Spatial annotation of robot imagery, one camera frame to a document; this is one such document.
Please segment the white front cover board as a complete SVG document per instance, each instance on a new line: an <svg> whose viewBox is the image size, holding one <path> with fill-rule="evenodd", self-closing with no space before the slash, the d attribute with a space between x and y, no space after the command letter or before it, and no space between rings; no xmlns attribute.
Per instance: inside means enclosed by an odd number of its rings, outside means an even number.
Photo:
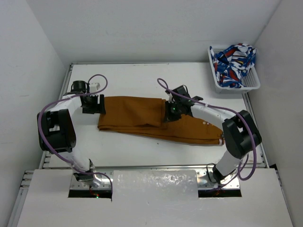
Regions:
<svg viewBox="0 0 303 227"><path fill-rule="evenodd" d="M290 227L273 169L240 197L199 198L194 171L114 171L113 198L70 198L71 170L35 170L20 227Z"/></svg>

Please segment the blue white patterned cloth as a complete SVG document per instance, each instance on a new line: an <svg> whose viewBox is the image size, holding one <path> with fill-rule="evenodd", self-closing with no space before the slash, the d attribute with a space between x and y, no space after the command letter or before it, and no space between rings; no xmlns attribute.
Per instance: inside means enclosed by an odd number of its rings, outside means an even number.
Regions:
<svg viewBox="0 0 303 227"><path fill-rule="evenodd" d="M211 63L217 84L223 88L244 88L244 79L255 65L256 49L249 44L231 45L223 51L214 52L209 47Z"/></svg>

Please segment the aluminium table frame rail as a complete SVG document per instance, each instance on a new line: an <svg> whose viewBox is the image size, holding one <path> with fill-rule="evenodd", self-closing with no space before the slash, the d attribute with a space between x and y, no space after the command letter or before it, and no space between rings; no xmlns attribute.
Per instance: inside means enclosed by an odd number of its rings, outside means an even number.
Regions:
<svg viewBox="0 0 303 227"><path fill-rule="evenodd" d="M67 87L70 81L70 77L71 77L71 73L72 73L72 68L75 65L74 62L72 62L69 66L68 69L65 73L64 76L64 80L61 86L61 90L60 90L60 94L58 96L58 99L61 99L63 96L63 93L67 91ZM41 160L40 160L40 164L39 164L39 168L38 169L49 169L49 163L50 163L50 158L51 158L51 153L49 151L43 151Z"/></svg>

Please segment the brown trousers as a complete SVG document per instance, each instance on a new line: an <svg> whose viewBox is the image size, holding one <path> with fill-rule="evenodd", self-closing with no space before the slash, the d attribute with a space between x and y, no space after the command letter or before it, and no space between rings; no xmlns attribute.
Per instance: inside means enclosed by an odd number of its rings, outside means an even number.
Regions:
<svg viewBox="0 0 303 227"><path fill-rule="evenodd" d="M165 100L132 96L108 96L106 114L99 117L100 131L113 131L197 145L223 145L223 132L211 123L183 115L165 122Z"/></svg>

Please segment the white plastic basket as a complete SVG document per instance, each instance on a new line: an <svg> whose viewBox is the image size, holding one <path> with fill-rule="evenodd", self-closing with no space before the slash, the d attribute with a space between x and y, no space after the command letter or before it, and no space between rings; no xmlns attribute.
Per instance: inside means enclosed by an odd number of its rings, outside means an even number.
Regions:
<svg viewBox="0 0 303 227"><path fill-rule="evenodd" d="M260 88L260 81L259 81L257 72L255 70L255 67L252 67L249 70L247 76L245 76L242 79L242 83L243 83L244 87L230 88L230 87L219 86L219 84L217 82L214 65L213 65L212 57L211 57L211 51L210 51L209 47L207 49L207 52L208 52L208 57L209 57L209 61L210 61L211 72L213 74L214 89L215 89L216 93L218 93L218 94L244 94L249 91Z"/></svg>

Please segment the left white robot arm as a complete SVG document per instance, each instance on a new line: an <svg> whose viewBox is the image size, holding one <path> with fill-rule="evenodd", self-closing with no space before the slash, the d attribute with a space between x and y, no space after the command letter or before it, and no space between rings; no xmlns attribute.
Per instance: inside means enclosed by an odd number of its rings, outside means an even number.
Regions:
<svg viewBox="0 0 303 227"><path fill-rule="evenodd" d="M76 146L76 132L72 116L79 109L83 114L105 113L104 95L99 83L77 80L62 99L50 104L37 115L39 143L43 151L49 151L67 163L78 182L90 188L98 188L106 179L95 170L92 161L83 156Z"/></svg>

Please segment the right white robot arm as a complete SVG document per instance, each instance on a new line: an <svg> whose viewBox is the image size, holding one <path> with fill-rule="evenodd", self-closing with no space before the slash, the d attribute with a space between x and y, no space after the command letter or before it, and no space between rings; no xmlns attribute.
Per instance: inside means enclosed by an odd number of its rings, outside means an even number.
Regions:
<svg viewBox="0 0 303 227"><path fill-rule="evenodd" d="M220 184L234 171L238 173L246 165L243 158L248 158L253 153L253 168L247 177L252 177L257 167L257 146L262 142L262 137L246 110L237 112L230 108L208 105L203 103L201 97L190 97L187 87L182 85L174 90L166 89L169 99L165 103L166 122L174 122L181 119L182 115L188 115L195 119L204 120L223 132L226 151L222 158L213 166L212 175L209 180Z"/></svg>

